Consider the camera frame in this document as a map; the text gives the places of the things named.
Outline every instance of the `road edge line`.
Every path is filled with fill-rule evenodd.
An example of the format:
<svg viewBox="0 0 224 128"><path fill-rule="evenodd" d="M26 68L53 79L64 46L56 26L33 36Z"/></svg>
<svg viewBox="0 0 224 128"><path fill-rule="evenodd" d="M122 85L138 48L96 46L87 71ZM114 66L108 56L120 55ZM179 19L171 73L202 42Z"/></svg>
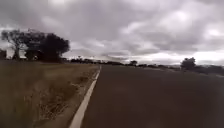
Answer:
<svg viewBox="0 0 224 128"><path fill-rule="evenodd" d="M100 66L100 69L97 71L97 75L96 75L94 81L92 82L92 84L90 85L81 105L79 106L77 112L75 113L69 128L81 128L82 120L84 118L85 111L87 109L90 97L93 93L93 89L94 89L97 79L100 75L100 71L101 71L101 66Z"/></svg>

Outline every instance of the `grass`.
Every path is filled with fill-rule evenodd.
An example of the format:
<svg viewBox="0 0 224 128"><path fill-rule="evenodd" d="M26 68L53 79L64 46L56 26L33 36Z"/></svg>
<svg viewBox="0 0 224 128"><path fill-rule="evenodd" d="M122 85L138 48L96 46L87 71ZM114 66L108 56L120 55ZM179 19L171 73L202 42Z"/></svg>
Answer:
<svg viewBox="0 0 224 128"><path fill-rule="evenodd" d="M0 61L0 127L65 127L97 69L94 65ZM57 118L63 125L52 125Z"/></svg>

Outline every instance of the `road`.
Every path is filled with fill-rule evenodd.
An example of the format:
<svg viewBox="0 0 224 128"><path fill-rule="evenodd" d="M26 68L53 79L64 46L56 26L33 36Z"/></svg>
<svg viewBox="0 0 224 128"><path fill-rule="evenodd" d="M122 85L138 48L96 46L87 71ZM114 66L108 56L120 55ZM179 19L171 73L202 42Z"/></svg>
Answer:
<svg viewBox="0 0 224 128"><path fill-rule="evenodd" d="M103 66L82 128L224 128L224 79Z"/></svg>

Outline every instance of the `cloudy sky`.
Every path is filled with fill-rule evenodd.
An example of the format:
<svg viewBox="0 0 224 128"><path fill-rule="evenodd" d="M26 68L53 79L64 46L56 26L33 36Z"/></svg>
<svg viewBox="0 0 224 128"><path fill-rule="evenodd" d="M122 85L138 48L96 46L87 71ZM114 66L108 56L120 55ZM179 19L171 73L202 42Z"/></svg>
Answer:
<svg viewBox="0 0 224 128"><path fill-rule="evenodd" d="M71 41L66 57L224 65L223 0L0 0L0 30L34 28Z"/></svg>

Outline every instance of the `field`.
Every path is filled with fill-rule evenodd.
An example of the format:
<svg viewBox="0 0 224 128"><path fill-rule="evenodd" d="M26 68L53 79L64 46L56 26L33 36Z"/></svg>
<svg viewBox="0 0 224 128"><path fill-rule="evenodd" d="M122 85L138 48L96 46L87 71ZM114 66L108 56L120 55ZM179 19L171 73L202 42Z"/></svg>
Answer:
<svg viewBox="0 0 224 128"><path fill-rule="evenodd" d="M65 128L98 66L0 61L0 127Z"/></svg>

